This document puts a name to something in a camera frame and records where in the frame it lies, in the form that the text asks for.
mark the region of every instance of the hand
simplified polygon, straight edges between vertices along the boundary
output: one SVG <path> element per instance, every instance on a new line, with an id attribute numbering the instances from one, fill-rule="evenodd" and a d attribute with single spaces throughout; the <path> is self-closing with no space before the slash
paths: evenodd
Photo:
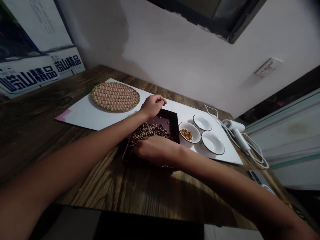
<path id="1" fill-rule="evenodd" d="M 178 168 L 181 148 L 180 144 L 167 138 L 151 136 L 138 140 L 133 152 L 151 163 Z"/>
<path id="2" fill-rule="evenodd" d="M 144 113 L 148 119 L 155 117 L 162 106 L 167 104 L 161 95 L 151 95 L 146 98 L 139 112 Z"/>

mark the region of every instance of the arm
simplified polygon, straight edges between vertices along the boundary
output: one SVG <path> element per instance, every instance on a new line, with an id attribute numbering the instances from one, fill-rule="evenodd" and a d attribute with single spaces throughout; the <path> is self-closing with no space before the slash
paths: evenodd
<path id="1" fill-rule="evenodd" d="M 167 101 L 150 96 L 136 114 L 69 144 L 0 189 L 0 239 L 27 239 L 42 212 Z"/>
<path id="2" fill-rule="evenodd" d="M 319 237 L 291 209 L 259 184 L 182 145 L 152 136 L 137 142 L 134 152 L 150 162 L 173 166 L 199 179 L 256 224 L 265 239 Z"/>

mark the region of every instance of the smartphone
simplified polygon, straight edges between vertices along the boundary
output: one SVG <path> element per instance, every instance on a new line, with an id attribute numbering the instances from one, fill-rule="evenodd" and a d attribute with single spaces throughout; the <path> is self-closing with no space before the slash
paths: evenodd
<path id="1" fill-rule="evenodd" d="M 272 188 L 270 187 L 269 183 L 267 182 L 267 180 L 264 178 L 264 176 L 261 174 L 261 172 L 257 171 L 257 170 L 249 170 L 249 175 L 251 177 L 251 179 L 255 182 L 257 182 L 259 185 L 261 185 L 262 187 L 264 187 L 265 189 L 267 189 L 269 192 L 271 192 L 272 194 L 274 194 L 275 196 L 277 196 L 275 194 L 275 192 L 272 190 Z"/>

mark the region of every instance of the white paper sheet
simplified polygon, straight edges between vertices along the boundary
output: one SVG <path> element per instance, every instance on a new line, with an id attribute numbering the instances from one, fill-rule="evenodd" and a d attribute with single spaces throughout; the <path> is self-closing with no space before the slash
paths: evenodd
<path id="1" fill-rule="evenodd" d="M 114 79 L 109 79 L 107 82 L 119 82 Z M 152 95 L 146 91 L 141 89 L 132 87 L 140 94 L 140 103 L 132 110 L 127 112 L 111 112 L 105 110 L 98 105 L 96 105 L 92 98 L 91 94 L 88 94 L 74 105 L 72 105 L 68 110 L 66 110 L 63 114 L 59 115 L 56 119 L 59 121 L 63 121 L 66 123 L 70 123 L 73 125 L 77 125 L 80 127 L 85 127 L 93 130 L 101 130 L 105 127 L 108 127 L 116 122 L 121 121 L 122 119 L 136 113 L 143 104 L 144 100 Z M 176 112 L 178 114 L 178 122 L 190 122 L 193 123 L 193 116 L 199 114 L 204 116 L 208 119 L 208 121 L 212 125 L 211 132 L 214 133 L 224 144 L 225 146 L 225 153 L 223 155 L 215 155 L 208 151 L 202 143 L 192 144 L 184 140 L 183 137 L 180 136 L 180 144 L 190 148 L 191 150 L 212 159 L 217 159 L 229 163 L 235 164 L 243 164 L 239 155 L 237 154 L 236 150 L 234 149 L 233 145 L 231 144 L 227 134 L 224 132 L 222 127 L 212 118 L 209 116 L 208 113 L 203 112 L 201 110 L 197 110 L 195 108 L 167 100 L 168 104 L 166 104 L 163 109 Z"/>

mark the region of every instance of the dark rectangular tray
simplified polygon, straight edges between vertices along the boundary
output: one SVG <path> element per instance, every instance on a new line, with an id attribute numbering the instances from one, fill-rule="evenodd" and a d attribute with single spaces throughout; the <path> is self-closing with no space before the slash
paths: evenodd
<path id="1" fill-rule="evenodd" d="M 149 121 L 149 124 L 162 124 L 163 128 L 170 133 L 170 137 L 173 137 L 173 141 L 180 144 L 180 137 L 179 137 L 179 124 L 178 124 L 178 115 L 175 112 L 171 112 L 165 109 L 161 109 L 158 115 Z M 129 143 L 132 141 L 133 134 L 130 135 L 129 141 L 127 143 L 126 149 L 122 156 L 122 160 L 124 162 L 134 162 L 134 163 L 142 163 L 146 164 L 147 161 L 139 158 L 136 154 L 130 153 L 131 147 L 129 147 Z"/>

